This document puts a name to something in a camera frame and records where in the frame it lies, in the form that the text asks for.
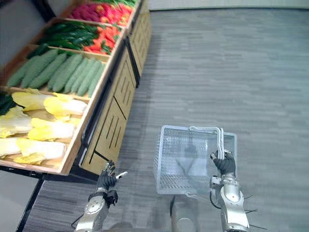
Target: produce display stand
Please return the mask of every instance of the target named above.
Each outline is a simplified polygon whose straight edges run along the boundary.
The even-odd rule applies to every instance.
[[[46,28],[50,27],[50,25],[52,25],[53,23],[59,22],[59,21],[63,21],[63,20],[57,19],[57,18],[52,19],[42,29],[42,31],[37,36],[35,36],[33,40],[31,40],[30,43],[35,44],[35,42],[42,37],[43,31]],[[66,49],[66,48],[50,47],[52,49],[60,49],[60,50],[70,51],[70,52],[73,52],[73,53],[81,53],[83,56],[88,57],[88,58],[93,57],[96,60],[102,61],[102,63],[106,63],[106,67],[105,67],[105,69],[104,69],[104,71],[101,75],[101,78],[98,81],[97,87],[96,87],[91,98],[88,98],[87,95],[79,97],[77,95],[71,94],[75,99],[82,100],[82,101],[86,102],[88,106],[87,106],[83,116],[80,119],[80,123],[75,130],[73,138],[71,139],[71,141],[66,143],[67,144],[67,150],[66,150],[66,153],[65,153],[65,155],[62,159],[44,161],[42,165],[37,166],[37,165],[30,165],[30,164],[15,163],[15,162],[12,161],[12,159],[15,158],[16,155],[10,155],[10,156],[6,157],[4,160],[0,160],[0,165],[9,166],[9,167],[12,167],[12,168],[20,168],[20,169],[26,169],[26,170],[31,170],[31,171],[44,172],[44,173],[49,173],[49,174],[59,174],[59,175],[68,175],[69,174],[71,167],[72,167],[72,164],[74,162],[74,159],[76,157],[76,154],[78,152],[78,149],[81,146],[81,136],[82,136],[82,133],[83,133],[83,129],[84,129],[86,123],[88,122],[90,116],[93,113],[95,101],[99,96],[101,86],[106,82],[107,73],[108,73],[108,71],[110,71],[110,69],[114,65],[115,54],[116,54],[116,52],[119,51],[119,45],[123,41],[124,33],[125,33],[125,31],[122,30],[122,32],[120,34],[120,38],[117,40],[115,47],[114,47],[110,56],[109,55],[99,55],[99,54],[96,54],[96,53],[90,53],[90,52],[84,52],[84,51],[78,51],[78,50],[72,50],[72,49]],[[6,90],[8,93],[16,92],[16,91],[25,91],[24,89],[19,88],[19,87],[11,87],[11,88],[7,89],[5,87],[5,84],[6,84],[6,81],[8,80],[8,78],[10,77],[10,74],[13,73],[16,69],[18,69],[25,62],[26,56],[37,47],[36,45],[31,45],[31,44],[24,47],[22,49],[22,51],[19,52],[17,54],[17,56],[12,61],[10,61],[4,68],[5,71],[4,71],[4,76],[1,79],[1,82],[2,82],[1,84],[4,85],[4,86],[2,86],[2,89]],[[47,87],[40,88],[39,91],[43,94],[48,94],[48,95],[53,94],[52,92],[48,92]]]
[[[73,0],[72,5],[61,14],[62,18],[51,19],[6,64],[0,78],[0,90],[8,93],[25,91],[19,86],[6,87],[10,75],[26,61],[27,54],[38,47],[36,42],[42,37],[46,28],[57,22],[76,21],[74,19],[66,19],[66,16],[70,14],[76,5],[85,2],[89,1]],[[82,22],[91,25],[111,26],[110,24],[92,21]],[[113,160],[117,162],[135,88],[138,87],[140,82],[151,39],[148,1],[137,1],[127,26],[120,28],[122,30],[119,39],[110,55],[62,47],[49,47],[50,49],[60,49],[75,54],[81,53],[83,57],[95,58],[105,63],[106,66],[91,98],[87,95],[77,96],[69,94],[74,99],[86,102],[87,108],[82,117],[80,117],[80,123],[72,139],[62,141],[67,145],[63,158],[46,160],[40,166],[15,163],[12,161],[13,156],[0,159],[0,170],[39,179],[17,231],[22,231],[44,180],[94,183],[107,161]],[[46,87],[40,88],[39,92],[47,95],[53,94]],[[42,114],[42,112],[36,111],[33,114]]]
[[[148,1],[142,1],[137,11],[138,14],[135,15],[136,19],[133,21],[128,37],[132,56],[136,62],[137,75],[141,77],[152,33]]]

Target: basket handle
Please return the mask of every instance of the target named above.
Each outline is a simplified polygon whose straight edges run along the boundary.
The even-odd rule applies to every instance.
[[[194,127],[191,126],[189,127],[190,131],[209,131],[209,130],[213,130],[215,132],[217,132],[217,148],[218,148],[218,159],[220,160],[224,160],[225,156],[224,156],[224,132],[222,128],[218,128],[218,127]]]

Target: wooden cabinet panel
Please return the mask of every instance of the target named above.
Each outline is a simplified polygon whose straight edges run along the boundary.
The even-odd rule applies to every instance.
[[[144,28],[144,36],[145,36],[145,43],[146,47],[148,49],[150,40],[151,40],[151,32],[152,32],[152,26],[150,21],[150,13],[145,13],[143,15],[143,28]]]
[[[130,113],[136,85],[134,75],[132,74],[133,70],[131,62],[130,60],[127,60],[121,71],[121,75],[115,92],[115,98],[117,100],[117,103],[120,106],[120,109],[122,110],[122,113],[124,114],[126,119],[128,118]]]
[[[140,18],[141,16],[139,16],[133,29],[130,37],[130,43],[139,73],[141,75],[147,56],[147,46],[145,42],[144,29],[141,25]]]
[[[116,163],[125,129],[126,119],[116,100],[113,99],[95,150],[106,159]]]

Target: cucumber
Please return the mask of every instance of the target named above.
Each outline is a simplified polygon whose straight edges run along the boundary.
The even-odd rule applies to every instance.
[[[31,81],[36,78],[50,64],[50,62],[56,58],[57,55],[58,51],[56,49],[52,49],[42,56],[39,56],[37,62],[32,63],[26,71],[25,77],[21,82],[21,87],[27,88]]]
[[[44,69],[44,71],[30,83],[29,87],[39,88],[44,85],[65,61],[66,57],[67,55],[65,53],[58,55],[56,59],[52,61],[47,68]]]
[[[97,86],[97,83],[102,75],[102,72],[104,71],[105,64],[102,64],[101,67],[99,68],[97,74],[94,76],[94,78],[91,80],[89,89],[88,89],[88,97],[91,98],[93,92],[95,91],[95,88]]]
[[[81,54],[75,54],[74,56],[71,56],[70,59],[68,66],[63,70],[63,73],[56,79],[53,85],[54,92],[59,92],[63,89],[75,69],[82,61],[83,56]]]
[[[89,86],[91,84],[92,79],[94,79],[96,74],[99,72],[101,65],[102,65],[101,61],[95,62],[95,64],[90,69],[90,71],[87,73],[87,75],[83,79],[83,82],[79,86],[78,91],[77,91],[78,96],[83,96],[87,92],[87,90],[89,89]]]
[[[49,79],[48,84],[47,84],[47,89],[48,91],[51,91],[53,89],[53,85],[56,82],[56,79],[62,74],[63,70],[67,67],[68,65],[68,60],[70,60],[71,57],[69,57],[57,70],[56,72],[52,75],[52,77]]]
[[[29,67],[34,63],[37,62],[39,59],[39,56],[32,57],[30,60],[28,60],[20,69],[15,72],[10,79],[8,80],[7,87],[17,86],[21,80],[26,75],[27,70]]]
[[[91,58],[89,60],[88,64],[85,66],[85,69],[81,72],[81,74],[78,76],[78,78],[76,79],[76,81],[72,85],[72,88],[71,88],[71,92],[72,93],[76,93],[76,91],[78,90],[79,86],[83,82],[83,79],[86,77],[87,73],[89,73],[90,70],[92,69],[95,61],[96,60],[94,58]]]
[[[88,58],[83,59],[81,64],[77,67],[75,72],[72,74],[72,76],[69,78],[68,82],[64,86],[64,92],[63,93],[69,93],[71,91],[71,88],[72,88],[74,82],[76,81],[78,76],[83,72],[83,70],[85,69],[88,62],[89,62]]]

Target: white wall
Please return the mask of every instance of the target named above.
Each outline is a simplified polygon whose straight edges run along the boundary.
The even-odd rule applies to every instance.
[[[309,0],[149,0],[149,9],[289,7],[309,8]]]

